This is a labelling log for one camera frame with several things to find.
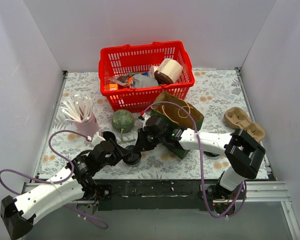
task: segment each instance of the green paper bag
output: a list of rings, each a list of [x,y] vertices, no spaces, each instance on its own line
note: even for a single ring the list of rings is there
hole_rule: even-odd
[[[160,93],[156,99],[154,100],[154,103],[156,102],[172,102],[175,104],[180,105],[181,107],[184,107],[184,109],[188,112],[188,106],[186,104],[186,102],[174,95],[171,95],[170,93],[164,91],[162,93]],[[195,124],[196,127],[198,129],[198,131],[201,129],[202,123],[204,122],[204,115],[199,112],[194,106],[192,106],[190,103],[188,103],[188,105],[191,108],[190,110],[190,114],[193,117],[193,119],[195,120]],[[172,104],[168,104],[168,103],[163,103],[163,104],[156,104],[152,107],[151,109],[151,116],[160,116],[162,118],[164,118],[164,120],[167,123],[170,123],[172,126],[181,126],[181,127],[187,127],[190,129],[194,130],[194,125],[192,120],[189,117],[186,117],[187,115],[184,113],[184,111],[180,110],[179,114],[178,114],[178,110],[179,107],[172,105]],[[177,155],[180,159],[183,159],[187,153],[189,152],[189,150],[182,150],[182,149],[177,149],[173,146],[170,145],[165,145],[163,144],[167,149],[169,149],[171,152],[173,152],[175,155]]]

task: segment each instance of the red shopping basket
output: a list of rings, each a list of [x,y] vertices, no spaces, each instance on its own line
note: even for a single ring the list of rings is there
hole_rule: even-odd
[[[152,65],[159,66],[166,58],[174,59],[183,66],[182,74],[176,83],[109,91],[110,77],[149,71]],[[126,109],[132,113],[143,111],[163,91],[185,99],[189,88],[195,84],[192,65],[181,41],[103,48],[99,62],[99,78],[101,94],[108,99],[113,110]]]

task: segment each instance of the brown carton piece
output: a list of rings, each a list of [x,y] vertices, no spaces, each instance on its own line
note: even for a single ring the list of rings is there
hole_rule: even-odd
[[[259,124],[250,121],[248,114],[240,107],[233,107],[224,114],[225,121],[234,129],[244,129],[257,142],[264,139],[266,132]]]

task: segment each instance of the tabletop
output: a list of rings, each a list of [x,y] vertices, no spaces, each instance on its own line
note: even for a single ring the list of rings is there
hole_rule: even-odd
[[[187,93],[185,100],[191,103],[204,115],[201,131],[209,133],[231,133],[234,131],[224,120],[226,110],[232,107],[242,108],[248,112],[245,96],[240,86],[235,70],[204,70],[193,69],[195,84]],[[70,72],[66,78],[60,105],[54,119],[50,135],[59,130],[73,130],[77,128],[67,116],[61,112],[62,102],[75,94],[95,96],[96,102],[93,113],[102,131],[112,131],[117,138],[120,136],[111,126],[111,108],[106,97],[100,93],[100,79],[97,72]],[[126,140],[137,139],[137,130],[142,123],[136,124],[129,133],[125,133]],[[60,133],[52,139],[55,150],[70,159],[83,150],[92,149],[90,142],[74,133]],[[133,142],[121,144],[126,147]],[[57,173],[66,161],[56,156],[49,148],[40,160],[38,176],[49,179]],[[223,171],[230,166],[224,156],[209,157],[204,155],[204,178],[218,179]],[[178,158],[162,145],[154,150],[142,153],[141,161],[136,166],[128,166],[122,161],[116,166],[106,166],[99,171],[95,179],[200,179],[199,151],[190,150],[184,159]],[[265,161],[262,162],[257,179],[268,179]]]

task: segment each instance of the pink cup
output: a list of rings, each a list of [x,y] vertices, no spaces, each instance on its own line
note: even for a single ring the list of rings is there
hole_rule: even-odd
[[[99,125],[97,123],[96,116],[91,115],[91,118],[85,122],[73,122],[79,133],[93,137],[95,133],[99,130]]]

